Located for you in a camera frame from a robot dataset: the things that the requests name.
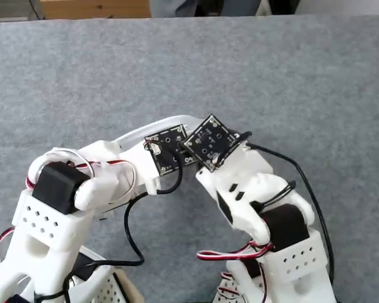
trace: black wire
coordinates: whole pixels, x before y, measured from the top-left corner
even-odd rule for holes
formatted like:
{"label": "black wire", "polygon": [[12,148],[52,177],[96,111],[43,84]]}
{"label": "black wire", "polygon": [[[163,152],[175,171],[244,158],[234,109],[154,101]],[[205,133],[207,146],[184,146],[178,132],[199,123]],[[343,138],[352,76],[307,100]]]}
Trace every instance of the black wire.
{"label": "black wire", "polygon": [[31,8],[32,8],[33,12],[35,13],[37,19],[40,20],[39,15],[38,15],[37,11],[35,10],[35,6],[32,4],[32,0],[28,0],[28,1],[30,2]]}
{"label": "black wire", "polygon": [[274,203],[278,202],[281,199],[284,199],[293,189],[296,187],[296,181],[291,181],[285,186],[279,193],[277,193],[272,198],[266,200],[262,203],[263,208],[266,208]]}
{"label": "black wire", "polygon": [[169,148],[168,146],[163,145],[161,142],[154,141],[154,140],[147,140],[147,144],[145,147],[150,149],[149,143],[154,143],[160,147],[160,149],[165,149],[167,150],[168,153],[170,153],[176,160],[178,164],[178,176],[177,176],[177,181],[174,183],[172,187],[169,189],[158,189],[156,190],[157,194],[171,194],[173,191],[175,191],[181,184],[181,181],[183,180],[183,162],[181,161],[181,155],[173,150],[172,148]]}
{"label": "black wire", "polygon": [[324,235],[324,239],[325,239],[326,246],[327,246],[327,252],[328,252],[328,276],[330,278],[331,284],[333,284],[333,281],[334,281],[334,252],[333,252],[333,246],[331,244],[330,235],[328,234],[328,229],[327,229],[326,222],[324,220],[322,209],[320,208],[320,204],[317,201],[316,196],[315,196],[315,194],[313,192],[313,189],[311,188],[310,183],[308,181],[308,178],[304,174],[302,168],[299,166],[299,164],[295,160],[293,160],[292,158],[289,158],[289,157],[287,157],[287,156],[285,156],[285,155],[283,155],[281,153],[278,153],[278,152],[273,151],[273,150],[269,150],[268,148],[265,148],[263,146],[256,145],[256,144],[247,143],[247,145],[251,149],[253,149],[253,150],[260,150],[262,152],[269,153],[269,154],[271,154],[273,156],[276,156],[276,157],[281,158],[281,159],[283,159],[285,161],[288,161],[293,166],[295,166],[296,170],[299,172],[299,175],[301,176],[301,178],[302,178],[302,180],[304,182],[304,185],[306,186],[306,188],[307,188],[307,190],[308,190],[308,192],[310,194],[311,200],[312,200],[312,202],[313,202],[313,204],[314,204],[314,206],[316,208],[316,212],[317,212],[320,224],[322,226],[323,235]]}
{"label": "black wire", "polygon": [[72,270],[70,273],[68,273],[66,278],[64,278],[62,291],[60,291],[56,294],[53,294],[53,295],[41,295],[41,296],[35,295],[34,296],[34,302],[35,303],[41,303],[44,300],[52,300],[52,299],[60,297],[61,295],[64,295],[65,302],[71,303],[70,302],[70,296],[69,296],[69,280],[74,275],[76,275],[76,273],[78,273],[80,270],[82,270],[84,268],[94,267],[93,270],[95,270],[99,266],[103,266],[103,265],[110,265],[110,266],[140,266],[140,265],[142,265],[145,262],[145,257],[143,256],[143,254],[141,253],[141,251],[139,250],[138,246],[136,245],[136,243],[134,242],[134,240],[132,238],[131,231],[129,229],[129,213],[130,213],[133,205],[135,205],[136,202],[138,202],[140,199],[144,198],[147,195],[148,195],[147,193],[143,193],[143,194],[140,194],[139,196],[133,198],[129,202],[129,205],[126,208],[125,214],[124,214],[124,228],[125,228],[126,237],[128,238],[128,242],[129,242],[130,246],[132,247],[132,249],[134,250],[136,255],[139,257],[139,260],[136,260],[136,261],[97,260],[97,261],[93,261],[89,264],[85,264],[83,266],[78,267],[75,270]]}

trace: gray carpet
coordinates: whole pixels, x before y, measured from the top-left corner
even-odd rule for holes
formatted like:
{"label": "gray carpet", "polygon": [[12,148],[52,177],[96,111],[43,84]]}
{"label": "gray carpet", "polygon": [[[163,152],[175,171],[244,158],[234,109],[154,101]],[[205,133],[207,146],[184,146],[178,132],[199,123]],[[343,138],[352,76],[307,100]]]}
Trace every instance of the gray carpet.
{"label": "gray carpet", "polygon": [[[210,112],[299,160],[332,236],[336,294],[379,302],[379,17],[0,24],[0,232],[30,162],[52,146]],[[87,246],[134,258],[122,217],[96,221]],[[131,229],[147,262],[126,271],[155,303],[211,299],[224,264],[198,261],[196,251],[247,239],[190,170],[174,194],[141,201]]]}

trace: wooden surface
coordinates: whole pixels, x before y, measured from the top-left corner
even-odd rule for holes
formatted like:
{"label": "wooden surface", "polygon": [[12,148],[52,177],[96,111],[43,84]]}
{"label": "wooden surface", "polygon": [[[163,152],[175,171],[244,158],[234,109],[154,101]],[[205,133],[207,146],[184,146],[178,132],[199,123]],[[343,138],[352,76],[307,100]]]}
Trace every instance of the wooden surface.
{"label": "wooden surface", "polygon": [[40,0],[46,19],[149,18],[148,0]]}

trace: black circuit board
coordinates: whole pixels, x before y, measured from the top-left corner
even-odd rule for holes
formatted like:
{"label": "black circuit board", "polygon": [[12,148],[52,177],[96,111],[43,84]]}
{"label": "black circuit board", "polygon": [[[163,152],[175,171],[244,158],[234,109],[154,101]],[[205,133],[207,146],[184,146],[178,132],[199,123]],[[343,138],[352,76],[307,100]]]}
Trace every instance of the black circuit board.
{"label": "black circuit board", "polygon": [[178,169],[175,156],[166,148],[174,150],[181,156],[180,160],[183,166],[189,166],[196,162],[181,144],[186,138],[187,134],[182,124],[164,129],[145,138],[146,141],[158,142],[158,144],[149,144],[149,146],[160,176],[170,174]]}
{"label": "black circuit board", "polygon": [[184,147],[213,172],[236,147],[236,137],[213,114],[211,114],[183,142]]}

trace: ventilation hole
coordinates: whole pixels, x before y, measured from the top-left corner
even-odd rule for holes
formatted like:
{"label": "ventilation hole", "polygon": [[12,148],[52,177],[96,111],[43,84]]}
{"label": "ventilation hole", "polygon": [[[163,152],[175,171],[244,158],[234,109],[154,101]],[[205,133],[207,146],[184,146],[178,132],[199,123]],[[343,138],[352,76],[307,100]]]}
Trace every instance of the ventilation hole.
{"label": "ventilation hole", "polygon": [[241,200],[241,198],[244,196],[244,191],[241,191],[238,193],[238,195],[236,196],[236,201],[239,201]]}
{"label": "ventilation hole", "polygon": [[233,193],[237,186],[238,186],[237,184],[233,183],[232,186],[229,189],[229,192]]}

